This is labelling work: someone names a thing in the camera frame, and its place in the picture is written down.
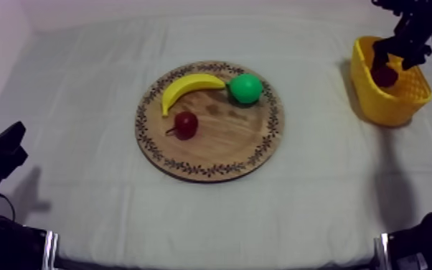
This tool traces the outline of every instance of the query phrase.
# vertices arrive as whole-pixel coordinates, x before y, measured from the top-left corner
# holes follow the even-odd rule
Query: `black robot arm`
[[[372,3],[402,16],[394,29],[395,35],[373,45],[372,69],[385,65],[388,53],[403,58],[404,70],[425,63],[425,57],[432,53],[426,45],[432,37],[432,0],[372,0]]]

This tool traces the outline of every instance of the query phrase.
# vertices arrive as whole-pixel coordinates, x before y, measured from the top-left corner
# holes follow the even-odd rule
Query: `wooden plate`
[[[195,91],[182,96],[163,118],[162,93],[177,78],[193,73],[216,75],[226,83],[251,73],[263,82],[263,95],[255,105],[241,108],[229,102],[226,90]],[[199,120],[196,135],[187,141],[166,135],[182,111]],[[283,106],[269,83],[245,67],[217,61],[195,62],[163,75],[148,89],[136,114],[137,142],[149,161],[192,182],[223,182],[257,169],[278,147],[283,126]]]

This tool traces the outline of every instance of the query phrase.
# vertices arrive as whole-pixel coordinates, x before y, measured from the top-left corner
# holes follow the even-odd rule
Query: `banana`
[[[225,82],[210,74],[191,74],[175,80],[162,94],[162,116],[167,116],[169,108],[185,93],[196,90],[223,89]]]

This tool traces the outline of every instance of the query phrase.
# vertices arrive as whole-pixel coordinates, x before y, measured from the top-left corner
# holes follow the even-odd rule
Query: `yellow basket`
[[[351,74],[363,114],[384,126],[400,126],[432,99],[431,88],[421,70],[415,66],[402,70],[402,58],[390,56],[388,66],[398,73],[395,85],[379,88],[370,74],[374,52],[372,45],[379,37],[360,37],[353,47]]]

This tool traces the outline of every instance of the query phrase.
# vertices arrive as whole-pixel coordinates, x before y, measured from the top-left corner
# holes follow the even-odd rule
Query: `table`
[[[353,0],[187,2],[39,33],[27,48],[0,96],[0,132],[27,127],[29,159],[0,186],[18,222],[97,264],[307,268],[368,260],[374,237],[432,211],[432,101],[400,129],[352,106],[352,44],[390,35],[391,12]],[[140,97],[198,60],[244,65],[283,100],[279,149],[234,182],[174,180],[137,147]],[[432,58],[422,68],[432,87]]]

